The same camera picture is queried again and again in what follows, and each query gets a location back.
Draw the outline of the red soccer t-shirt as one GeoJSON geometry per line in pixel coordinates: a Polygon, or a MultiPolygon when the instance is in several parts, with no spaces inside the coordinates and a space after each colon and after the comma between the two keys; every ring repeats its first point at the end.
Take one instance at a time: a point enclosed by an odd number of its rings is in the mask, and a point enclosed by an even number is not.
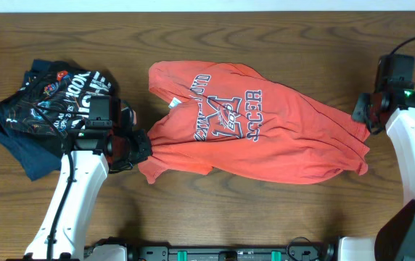
{"type": "Polygon", "coordinates": [[[167,170],[290,184],[368,170],[365,125],[246,65],[157,62],[149,90],[170,107],[150,129],[152,156],[139,165],[149,183],[167,170]]]}

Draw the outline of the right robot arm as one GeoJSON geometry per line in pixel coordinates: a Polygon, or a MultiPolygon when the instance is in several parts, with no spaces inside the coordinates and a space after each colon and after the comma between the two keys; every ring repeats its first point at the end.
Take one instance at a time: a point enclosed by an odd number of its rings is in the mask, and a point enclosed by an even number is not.
{"type": "Polygon", "coordinates": [[[337,261],[415,260],[415,91],[362,94],[354,114],[385,127],[403,184],[403,208],[375,237],[342,237],[337,261]]]}

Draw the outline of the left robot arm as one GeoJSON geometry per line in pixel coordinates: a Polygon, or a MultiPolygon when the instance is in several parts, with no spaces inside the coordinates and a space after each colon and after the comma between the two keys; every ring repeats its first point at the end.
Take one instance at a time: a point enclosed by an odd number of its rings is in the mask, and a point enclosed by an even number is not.
{"type": "Polygon", "coordinates": [[[37,234],[20,261],[130,260],[131,247],[103,239],[87,247],[96,198],[111,173],[130,170],[152,153],[144,130],[73,129],[57,187],[37,234]]]}

